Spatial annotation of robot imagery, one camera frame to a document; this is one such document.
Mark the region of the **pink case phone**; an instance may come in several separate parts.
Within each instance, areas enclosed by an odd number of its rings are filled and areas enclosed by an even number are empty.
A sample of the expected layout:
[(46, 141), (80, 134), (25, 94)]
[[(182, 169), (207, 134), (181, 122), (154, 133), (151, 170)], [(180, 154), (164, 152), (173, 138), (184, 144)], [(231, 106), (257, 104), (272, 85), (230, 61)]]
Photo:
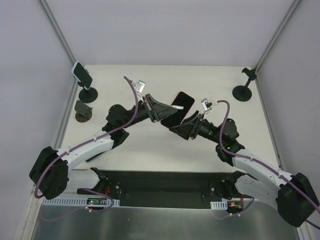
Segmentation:
[(177, 109), (177, 112), (162, 120), (160, 124), (168, 129), (180, 125), (192, 108), (194, 102), (195, 99), (192, 96), (183, 91), (179, 91), (170, 104)]

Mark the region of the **black tall corner phone stand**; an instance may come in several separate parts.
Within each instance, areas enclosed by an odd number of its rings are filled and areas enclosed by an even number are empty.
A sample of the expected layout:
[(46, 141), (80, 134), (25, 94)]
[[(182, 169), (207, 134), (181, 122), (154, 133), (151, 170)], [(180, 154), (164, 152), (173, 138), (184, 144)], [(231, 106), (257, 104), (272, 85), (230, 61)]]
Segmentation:
[(232, 90), (232, 95), (240, 102), (247, 102), (252, 98), (252, 91), (249, 88), (249, 84), (257, 79), (257, 73), (255, 68), (248, 69), (247, 67), (243, 68), (241, 72), (246, 74), (248, 77), (247, 82), (245, 85), (238, 85), (234, 87)]

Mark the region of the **black round base phone stand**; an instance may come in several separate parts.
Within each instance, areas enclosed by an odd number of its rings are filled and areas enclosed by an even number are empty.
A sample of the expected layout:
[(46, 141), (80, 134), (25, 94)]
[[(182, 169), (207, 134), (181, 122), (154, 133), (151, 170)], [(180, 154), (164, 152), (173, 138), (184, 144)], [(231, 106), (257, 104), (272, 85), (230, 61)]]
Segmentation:
[(98, 98), (98, 91), (91, 87), (90, 89), (85, 89), (83, 84), (78, 82), (77, 83), (82, 90), (78, 94), (78, 98), (81, 102), (88, 104), (94, 102)]

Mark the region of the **black stand with brown base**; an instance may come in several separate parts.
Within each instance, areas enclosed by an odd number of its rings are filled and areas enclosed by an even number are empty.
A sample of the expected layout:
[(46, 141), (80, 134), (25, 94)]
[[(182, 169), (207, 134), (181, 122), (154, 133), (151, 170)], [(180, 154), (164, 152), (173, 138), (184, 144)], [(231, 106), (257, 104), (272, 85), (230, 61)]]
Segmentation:
[(88, 122), (92, 118), (92, 107), (86, 105), (80, 100), (75, 102), (75, 120), (79, 123)]

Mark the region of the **light blue case phone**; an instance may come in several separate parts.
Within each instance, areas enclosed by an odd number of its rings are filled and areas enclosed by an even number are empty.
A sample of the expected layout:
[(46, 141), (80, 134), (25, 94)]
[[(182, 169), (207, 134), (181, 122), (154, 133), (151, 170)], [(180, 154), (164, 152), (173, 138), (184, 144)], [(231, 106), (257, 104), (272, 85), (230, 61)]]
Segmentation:
[(91, 88), (93, 78), (79, 61), (74, 63), (71, 69), (71, 74), (85, 90), (89, 90)]

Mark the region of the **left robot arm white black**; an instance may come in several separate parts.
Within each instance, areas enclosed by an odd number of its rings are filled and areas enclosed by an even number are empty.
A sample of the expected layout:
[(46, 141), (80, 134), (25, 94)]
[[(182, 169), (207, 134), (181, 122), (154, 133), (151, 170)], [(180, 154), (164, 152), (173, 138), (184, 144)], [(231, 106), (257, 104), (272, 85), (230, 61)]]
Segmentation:
[(51, 200), (67, 189), (89, 189), (96, 195), (102, 194), (106, 183), (98, 170), (75, 168), (121, 145), (130, 135), (126, 128), (147, 119), (157, 123), (177, 111), (178, 108), (158, 102), (150, 94), (136, 99), (131, 109), (120, 104), (111, 106), (106, 125), (93, 136), (69, 147), (48, 146), (41, 150), (29, 173), (35, 184), (34, 196)]

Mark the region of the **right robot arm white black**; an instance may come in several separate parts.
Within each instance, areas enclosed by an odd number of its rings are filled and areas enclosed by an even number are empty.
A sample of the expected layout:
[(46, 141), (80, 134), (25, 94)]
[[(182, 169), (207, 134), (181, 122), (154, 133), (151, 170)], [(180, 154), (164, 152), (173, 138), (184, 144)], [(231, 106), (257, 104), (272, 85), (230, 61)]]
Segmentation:
[(239, 133), (233, 119), (225, 117), (221, 125), (214, 126), (196, 112), (169, 130), (185, 140), (200, 136), (217, 144), (218, 158), (237, 168), (225, 184), (228, 196), (234, 198), (241, 194), (257, 199), (277, 210), (296, 228), (320, 210), (309, 179), (300, 172), (283, 171), (256, 157), (237, 141)]

